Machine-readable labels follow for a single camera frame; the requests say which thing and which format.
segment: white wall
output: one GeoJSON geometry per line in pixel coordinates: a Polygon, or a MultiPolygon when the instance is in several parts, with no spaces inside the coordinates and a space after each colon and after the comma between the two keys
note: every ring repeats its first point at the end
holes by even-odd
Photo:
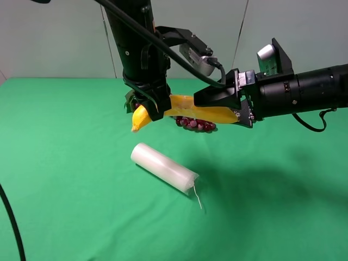
{"type": "Polygon", "coordinates": [[[275,37],[296,73],[348,63],[347,0],[250,0],[235,67],[258,69],[275,37]]]}
{"type": "MultiPolygon", "coordinates": [[[[156,25],[192,30],[228,70],[246,0],[152,0],[156,25]]],[[[296,72],[348,63],[347,0],[250,0],[234,67],[256,69],[275,37],[296,72]]],[[[122,64],[107,23],[116,75],[122,64]]],[[[0,68],[10,77],[114,78],[100,6],[93,0],[0,0],[0,68]]],[[[192,76],[172,62],[170,78],[192,76]]],[[[219,72],[213,74],[219,78],[219,72]]]]}
{"type": "Polygon", "coordinates": [[[93,0],[0,0],[0,68],[10,77],[115,77],[93,0]]]}
{"type": "MultiPolygon", "coordinates": [[[[246,0],[152,0],[151,2],[156,26],[191,30],[212,48],[214,55],[227,69],[231,68],[246,0]]],[[[107,28],[116,74],[121,76],[122,64],[108,23],[107,28]]],[[[167,75],[169,78],[193,78],[174,61],[167,75]]],[[[219,71],[215,71],[212,77],[219,78],[219,71]]]]}

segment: screw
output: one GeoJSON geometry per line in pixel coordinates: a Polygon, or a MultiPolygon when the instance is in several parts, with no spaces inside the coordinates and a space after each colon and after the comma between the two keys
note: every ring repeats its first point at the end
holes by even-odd
{"type": "Polygon", "coordinates": [[[249,113],[249,120],[252,122],[252,123],[255,123],[255,117],[254,115],[252,114],[252,112],[249,113]]]}
{"type": "Polygon", "coordinates": [[[149,11],[149,7],[148,7],[148,5],[147,6],[145,6],[145,7],[143,7],[143,8],[141,8],[141,12],[142,13],[145,13],[145,12],[147,12],[147,11],[149,11]]]}

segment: string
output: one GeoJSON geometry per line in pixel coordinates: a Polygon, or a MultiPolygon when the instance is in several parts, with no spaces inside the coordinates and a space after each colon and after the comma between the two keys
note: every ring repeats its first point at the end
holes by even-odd
{"type": "Polygon", "coordinates": [[[202,209],[202,204],[201,204],[201,201],[200,201],[200,197],[198,197],[198,195],[197,195],[197,192],[196,192],[196,187],[195,187],[195,185],[194,185],[194,192],[195,192],[195,194],[196,194],[196,197],[197,197],[197,199],[198,199],[198,203],[200,204],[200,207],[201,207],[201,209],[202,209]]]}

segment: yellow banana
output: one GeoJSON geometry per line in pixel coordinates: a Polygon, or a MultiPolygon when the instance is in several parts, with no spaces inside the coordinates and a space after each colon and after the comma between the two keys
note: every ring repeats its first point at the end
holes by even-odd
{"type": "MultiPolygon", "coordinates": [[[[196,107],[192,96],[171,95],[172,108],[164,116],[184,116],[214,123],[235,123],[238,121],[233,111],[226,107],[196,107]]],[[[132,132],[137,132],[151,122],[144,106],[139,106],[132,117],[132,132]]]]}

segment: black cylinder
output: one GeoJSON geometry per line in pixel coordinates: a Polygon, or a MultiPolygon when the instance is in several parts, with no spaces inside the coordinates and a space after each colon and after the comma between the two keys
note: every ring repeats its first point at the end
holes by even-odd
{"type": "MultiPolygon", "coordinates": [[[[111,0],[118,8],[155,34],[150,0],[111,0]]],[[[151,83],[165,75],[164,54],[106,10],[126,78],[151,83]]]]}
{"type": "Polygon", "coordinates": [[[348,107],[348,64],[296,74],[259,87],[257,118],[348,107]]]}

